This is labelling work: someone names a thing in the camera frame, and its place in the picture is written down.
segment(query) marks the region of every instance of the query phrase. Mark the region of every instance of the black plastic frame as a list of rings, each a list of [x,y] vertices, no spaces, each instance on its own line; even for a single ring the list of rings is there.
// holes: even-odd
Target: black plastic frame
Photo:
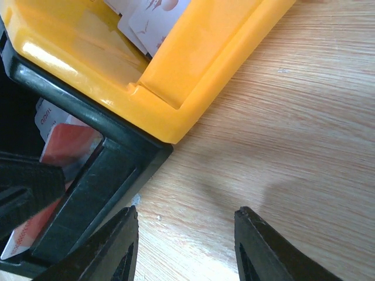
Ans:
[[[0,270],[35,277],[82,245],[119,199],[130,200],[173,151],[75,88],[17,54],[0,19],[6,75],[103,134],[32,248]]]

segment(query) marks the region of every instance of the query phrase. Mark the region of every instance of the playing card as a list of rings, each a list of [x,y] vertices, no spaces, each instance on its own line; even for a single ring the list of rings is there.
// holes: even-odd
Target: playing card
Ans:
[[[99,132],[88,126],[58,124],[45,144],[40,162],[63,168],[66,189],[101,140]],[[17,227],[3,250],[1,259],[27,251],[47,223],[60,200]]]
[[[39,129],[40,135],[44,141],[47,140],[52,126],[59,123],[65,123],[69,116],[69,113],[43,99],[39,99],[37,102],[36,110],[34,118],[35,125]]]
[[[137,9],[139,0],[122,0],[118,5],[120,14],[122,15],[117,28],[137,47],[143,54],[147,54],[147,50],[142,42],[135,35],[129,26],[129,19]]]
[[[130,28],[152,57],[190,0],[142,0],[129,19]]]

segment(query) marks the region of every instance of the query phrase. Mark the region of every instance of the black plastic claw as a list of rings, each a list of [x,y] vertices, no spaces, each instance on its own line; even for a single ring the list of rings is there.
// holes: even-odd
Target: black plastic claw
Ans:
[[[234,215],[241,281],[341,280],[290,244],[248,207]]]
[[[0,239],[64,193],[61,168],[0,153]]]
[[[132,281],[138,253],[134,206],[124,208],[88,241],[33,281]]]

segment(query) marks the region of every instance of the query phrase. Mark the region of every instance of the wooden table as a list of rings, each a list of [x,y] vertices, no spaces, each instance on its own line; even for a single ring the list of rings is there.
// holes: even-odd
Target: wooden table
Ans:
[[[136,280],[238,280],[242,205],[374,280],[374,92],[375,1],[297,2],[142,189]]]

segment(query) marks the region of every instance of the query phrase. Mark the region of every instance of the white card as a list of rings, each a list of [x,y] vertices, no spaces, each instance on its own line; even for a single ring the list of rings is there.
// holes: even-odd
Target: white card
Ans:
[[[190,0],[142,0],[129,25],[153,57]]]
[[[39,108],[34,118],[35,125],[39,129],[42,139],[47,141],[51,128],[56,124],[65,123],[69,113],[46,100],[43,100],[40,104],[38,102],[37,106]]]
[[[143,53],[147,54],[145,46],[135,35],[129,26],[129,19],[137,9],[139,0],[122,0],[118,6],[120,14],[122,15],[117,28]]]

